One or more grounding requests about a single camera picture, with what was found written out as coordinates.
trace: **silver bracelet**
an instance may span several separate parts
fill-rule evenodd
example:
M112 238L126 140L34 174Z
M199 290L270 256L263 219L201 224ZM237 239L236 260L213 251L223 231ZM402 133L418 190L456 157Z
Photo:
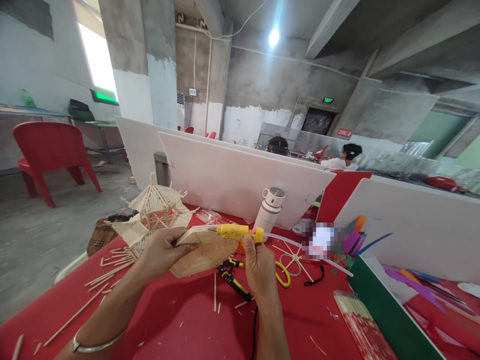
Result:
M118 339L122 337L123 334L125 334L125 331L127 331L127 328L124 328L123 331L119 333L115 338L113 338L109 342L104 343L103 345L94 346L94 347L84 347L77 341L77 335L79 334L80 329L78 329L75 336L73 337L73 349L72 349L73 353L79 352L84 354L91 354L91 353L99 352L100 350L108 348L110 345L115 343Z

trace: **white thermos bottle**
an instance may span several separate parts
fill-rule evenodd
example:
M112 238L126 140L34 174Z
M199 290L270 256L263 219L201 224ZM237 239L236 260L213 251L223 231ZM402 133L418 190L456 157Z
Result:
M261 202L253 228L263 228L264 232L270 233L282 209L285 193L278 187L271 187L264 189L261 195L263 196L263 201Z

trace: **ceiling light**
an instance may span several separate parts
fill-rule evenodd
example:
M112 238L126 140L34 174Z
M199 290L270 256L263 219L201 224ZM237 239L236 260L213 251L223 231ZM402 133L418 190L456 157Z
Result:
M268 43L270 44L270 47L273 48L277 43L279 42L280 39L280 33L277 29L273 29L270 33L270 37L268 38Z

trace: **green divider panel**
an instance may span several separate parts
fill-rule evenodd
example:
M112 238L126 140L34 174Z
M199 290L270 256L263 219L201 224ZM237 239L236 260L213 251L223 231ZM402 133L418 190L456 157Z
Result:
M399 360L445 360L402 305L392 296L361 256L347 276Z

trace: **glass partition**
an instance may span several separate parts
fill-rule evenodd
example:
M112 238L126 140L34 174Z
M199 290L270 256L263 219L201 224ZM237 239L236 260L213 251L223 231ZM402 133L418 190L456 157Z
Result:
M328 146L324 155L336 158L341 156L343 145L348 143L348 141L334 137L262 122L257 146L266 147L269 140L274 136L285 138L292 152L316 153ZM362 149L363 153L354 160L362 170L375 171L387 176L411 181L421 181L428 177L443 176L455 180L458 186L463 189L475 192L480 191L479 170L375 147L362 145Z

